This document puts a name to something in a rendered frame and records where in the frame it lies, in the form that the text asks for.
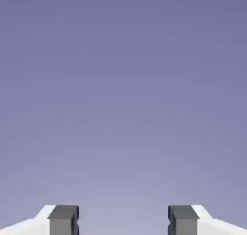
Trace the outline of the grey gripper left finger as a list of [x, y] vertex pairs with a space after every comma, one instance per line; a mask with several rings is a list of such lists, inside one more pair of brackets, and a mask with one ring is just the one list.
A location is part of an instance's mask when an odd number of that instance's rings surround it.
[[80, 235], [78, 205], [45, 205], [31, 219], [0, 229], [0, 235]]

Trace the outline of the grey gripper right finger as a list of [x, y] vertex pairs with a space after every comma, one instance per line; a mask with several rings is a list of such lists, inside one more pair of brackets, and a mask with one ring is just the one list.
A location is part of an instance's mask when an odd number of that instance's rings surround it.
[[247, 235], [247, 229], [213, 218], [203, 205], [169, 205], [167, 235]]

